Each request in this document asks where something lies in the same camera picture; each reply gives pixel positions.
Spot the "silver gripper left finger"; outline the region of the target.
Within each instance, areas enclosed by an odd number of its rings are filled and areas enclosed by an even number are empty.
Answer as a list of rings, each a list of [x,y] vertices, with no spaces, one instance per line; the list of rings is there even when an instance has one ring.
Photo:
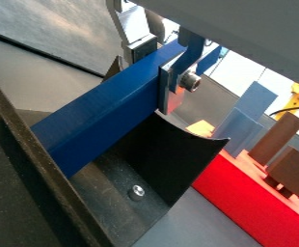
[[[145,8],[129,0],[106,0],[106,6],[122,38],[126,61],[134,64],[158,50]]]

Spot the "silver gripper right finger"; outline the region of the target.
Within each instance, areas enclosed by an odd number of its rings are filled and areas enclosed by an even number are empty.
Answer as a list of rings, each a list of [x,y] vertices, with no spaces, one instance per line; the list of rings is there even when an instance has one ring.
[[[202,75],[217,63],[222,46],[195,34],[181,30],[178,45],[186,48],[159,70],[159,111],[170,114],[182,104],[185,93],[194,93],[202,84]]]

